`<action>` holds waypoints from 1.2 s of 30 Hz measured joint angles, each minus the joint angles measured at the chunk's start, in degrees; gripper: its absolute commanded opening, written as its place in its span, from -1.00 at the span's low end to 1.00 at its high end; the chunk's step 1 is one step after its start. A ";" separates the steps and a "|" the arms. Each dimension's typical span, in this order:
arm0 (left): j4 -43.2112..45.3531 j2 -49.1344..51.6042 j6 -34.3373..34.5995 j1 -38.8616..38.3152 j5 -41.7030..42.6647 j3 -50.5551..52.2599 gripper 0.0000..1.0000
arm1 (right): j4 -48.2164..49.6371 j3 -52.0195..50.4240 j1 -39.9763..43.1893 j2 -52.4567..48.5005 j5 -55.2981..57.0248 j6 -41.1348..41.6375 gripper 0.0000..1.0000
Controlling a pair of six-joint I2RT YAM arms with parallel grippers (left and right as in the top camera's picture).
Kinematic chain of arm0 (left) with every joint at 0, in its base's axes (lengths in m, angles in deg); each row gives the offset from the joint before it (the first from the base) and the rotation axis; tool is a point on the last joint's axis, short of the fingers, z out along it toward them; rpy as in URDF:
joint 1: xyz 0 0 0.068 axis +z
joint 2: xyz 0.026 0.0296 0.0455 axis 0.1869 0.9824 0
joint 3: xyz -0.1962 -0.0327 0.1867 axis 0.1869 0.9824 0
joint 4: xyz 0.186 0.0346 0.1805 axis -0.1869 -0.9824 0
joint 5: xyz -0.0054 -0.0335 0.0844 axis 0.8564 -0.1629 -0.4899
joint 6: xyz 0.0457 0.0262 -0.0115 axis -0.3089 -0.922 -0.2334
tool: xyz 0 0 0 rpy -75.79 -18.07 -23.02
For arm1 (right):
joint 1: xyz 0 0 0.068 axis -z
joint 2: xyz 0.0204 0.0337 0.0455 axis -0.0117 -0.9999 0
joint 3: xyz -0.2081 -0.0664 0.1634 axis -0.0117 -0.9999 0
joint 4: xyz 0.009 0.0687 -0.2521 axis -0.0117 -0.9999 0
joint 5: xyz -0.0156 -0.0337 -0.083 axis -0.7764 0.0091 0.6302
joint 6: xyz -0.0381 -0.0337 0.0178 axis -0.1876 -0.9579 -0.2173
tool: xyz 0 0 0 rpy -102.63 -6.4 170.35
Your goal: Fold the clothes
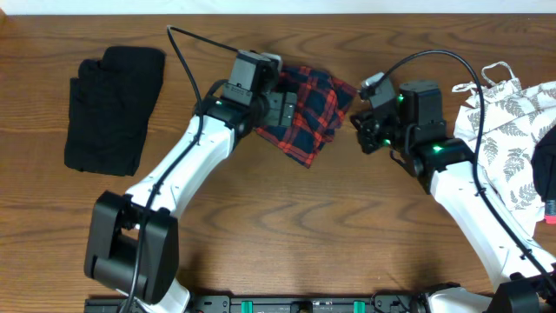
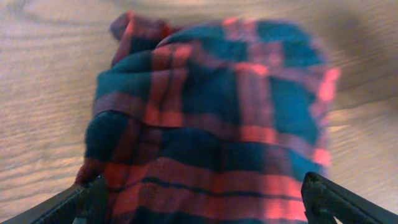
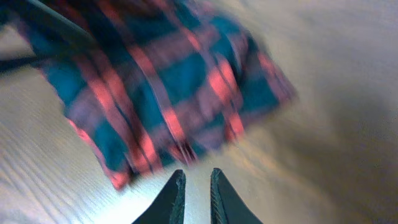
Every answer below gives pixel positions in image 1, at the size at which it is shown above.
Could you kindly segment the red navy plaid shirt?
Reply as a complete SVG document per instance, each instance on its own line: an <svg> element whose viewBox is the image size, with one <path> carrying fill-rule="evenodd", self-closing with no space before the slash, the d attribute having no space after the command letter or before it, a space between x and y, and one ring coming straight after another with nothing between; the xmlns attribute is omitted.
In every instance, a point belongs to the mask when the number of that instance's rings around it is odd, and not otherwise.
<svg viewBox="0 0 556 313"><path fill-rule="evenodd" d="M308 66L283 67L277 88L297 95L292 125L264 126L255 131L309 168L325 144L334 141L335 131L342 126L357 90L324 70Z"/></svg>

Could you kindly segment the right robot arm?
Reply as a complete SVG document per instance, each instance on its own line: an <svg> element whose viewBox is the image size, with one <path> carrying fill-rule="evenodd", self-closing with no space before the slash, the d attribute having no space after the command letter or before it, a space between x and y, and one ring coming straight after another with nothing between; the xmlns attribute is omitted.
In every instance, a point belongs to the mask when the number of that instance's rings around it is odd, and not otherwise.
<svg viewBox="0 0 556 313"><path fill-rule="evenodd" d="M481 260L493 296L446 283L415 296L412 312L553 312L555 257L543 250L506 209L484 176L473 169L474 154L447 135L436 82L395 88L377 74L361 85L369 110L351 117L361 149L382 147L455 220Z"/></svg>

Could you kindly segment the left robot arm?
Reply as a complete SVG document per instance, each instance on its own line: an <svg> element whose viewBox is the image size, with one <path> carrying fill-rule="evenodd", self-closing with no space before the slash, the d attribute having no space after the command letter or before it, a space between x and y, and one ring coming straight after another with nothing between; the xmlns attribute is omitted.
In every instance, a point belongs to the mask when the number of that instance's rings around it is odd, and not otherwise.
<svg viewBox="0 0 556 313"><path fill-rule="evenodd" d="M210 172L259 126L290 126L296 94L278 91L281 57L238 50L227 79L198 103L167 156L125 194L96 200L84 273L120 298L86 300L87 312L185 312L191 300L176 273L178 226Z"/></svg>

